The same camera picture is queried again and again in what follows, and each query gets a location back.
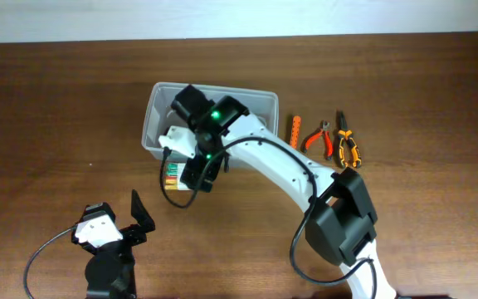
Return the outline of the clear box of bits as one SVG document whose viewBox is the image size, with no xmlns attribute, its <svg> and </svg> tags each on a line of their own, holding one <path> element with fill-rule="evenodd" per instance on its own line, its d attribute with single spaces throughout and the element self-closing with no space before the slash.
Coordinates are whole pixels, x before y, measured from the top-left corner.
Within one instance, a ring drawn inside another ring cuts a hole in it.
<svg viewBox="0 0 478 299">
<path fill-rule="evenodd" d="M 165 185 L 166 190 L 189 191 L 189 187 L 181 181 L 185 163 L 166 163 L 165 164 Z"/>
</svg>

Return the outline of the clear plastic storage container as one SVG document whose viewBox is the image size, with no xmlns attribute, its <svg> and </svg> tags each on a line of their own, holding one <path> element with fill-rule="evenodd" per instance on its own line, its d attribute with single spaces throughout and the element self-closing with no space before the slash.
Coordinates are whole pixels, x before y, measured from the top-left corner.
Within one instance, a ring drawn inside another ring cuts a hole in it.
<svg viewBox="0 0 478 299">
<path fill-rule="evenodd" d="M 163 149 L 159 136 L 166 133 L 170 126 L 186 127 L 183 121 L 170 107 L 175 96 L 188 83 L 159 82 L 152 89 L 144 119 L 141 145 L 152 156 L 161 160 Z M 208 86 L 193 84 L 208 100 L 220 101 L 224 96 L 239 100 L 274 135 L 278 135 L 279 99 L 276 93 L 227 86 Z"/>
</svg>

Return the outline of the orange perforated bar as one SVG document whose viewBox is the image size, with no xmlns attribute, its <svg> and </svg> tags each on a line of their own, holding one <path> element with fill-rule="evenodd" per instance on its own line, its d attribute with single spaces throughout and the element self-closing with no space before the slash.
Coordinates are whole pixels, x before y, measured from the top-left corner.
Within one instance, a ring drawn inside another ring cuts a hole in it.
<svg viewBox="0 0 478 299">
<path fill-rule="evenodd" d="M 298 115 L 294 115 L 291 120 L 291 131 L 290 131 L 290 146 L 293 149 L 296 149 L 298 147 L 300 125 L 301 125 L 301 117 Z"/>
</svg>

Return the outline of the red handled cutting pliers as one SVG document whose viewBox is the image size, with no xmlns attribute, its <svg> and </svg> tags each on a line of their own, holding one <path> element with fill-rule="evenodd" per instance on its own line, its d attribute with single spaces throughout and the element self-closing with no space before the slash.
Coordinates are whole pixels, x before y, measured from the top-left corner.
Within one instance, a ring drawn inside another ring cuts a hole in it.
<svg viewBox="0 0 478 299">
<path fill-rule="evenodd" d="M 329 137 L 329 122 L 322 120 L 319 123 L 319 127 L 312 134 L 308 135 L 302 143 L 302 151 L 306 153 L 310 146 L 316 141 L 322 139 L 324 144 L 324 158 L 326 160 L 332 160 L 333 158 L 333 144 Z"/>
</svg>

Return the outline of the orange black long-nose pliers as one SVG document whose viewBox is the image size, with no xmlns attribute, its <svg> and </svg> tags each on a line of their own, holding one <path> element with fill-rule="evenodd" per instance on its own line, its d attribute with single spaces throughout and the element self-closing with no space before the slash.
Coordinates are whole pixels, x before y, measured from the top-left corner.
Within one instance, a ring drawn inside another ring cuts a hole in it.
<svg viewBox="0 0 478 299">
<path fill-rule="evenodd" d="M 362 157 L 360 149 L 354 140 L 354 133 L 349 129 L 343 111 L 336 112 L 337 130 L 336 130 L 336 161 L 340 168 L 349 166 L 359 169 L 362 166 Z"/>
</svg>

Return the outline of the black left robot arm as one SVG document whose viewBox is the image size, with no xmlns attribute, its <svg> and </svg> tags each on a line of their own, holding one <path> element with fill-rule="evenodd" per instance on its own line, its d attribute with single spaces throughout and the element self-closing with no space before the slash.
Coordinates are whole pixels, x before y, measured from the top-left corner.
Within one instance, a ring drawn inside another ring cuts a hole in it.
<svg viewBox="0 0 478 299">
<path fill-rule="evenodd" d="M 137 297 L 133 247 L 147 242 L 155 223 L 136 190 L 130 203 L 135 224 L 117 228 L 110 205 L 98 203 L 85 207 L 71 234 L 71 241 L 92 255 L 85 267 L 88 298 Z"/>
</svg>

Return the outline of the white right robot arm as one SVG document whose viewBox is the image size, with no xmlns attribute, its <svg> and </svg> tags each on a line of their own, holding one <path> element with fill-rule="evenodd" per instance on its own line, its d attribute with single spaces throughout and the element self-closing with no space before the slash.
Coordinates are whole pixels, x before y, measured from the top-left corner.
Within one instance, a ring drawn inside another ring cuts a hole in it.
<svg viewBox="0 0 478 299">
<path fill-rule="evenodd" d="M 171 127 L 160 144 L 186 156 L 181 180 L 195 194 L 211 191 L 226 158 L 239 159 L 280 187 L 303 212 L 290 245 L 290 264 L 300 277 L 323 287 L 346 282 L 354 298 L 397 297 L 378 258 L 378 215 L 358 172 L 338 173 L 307 158 L 230 96 L 214 102 L 188 85 L 171 108 L 186 125 Z M 343 276 L 326 281 L 305 274 L 295 258 L 302 238 Z"/>
</svg>

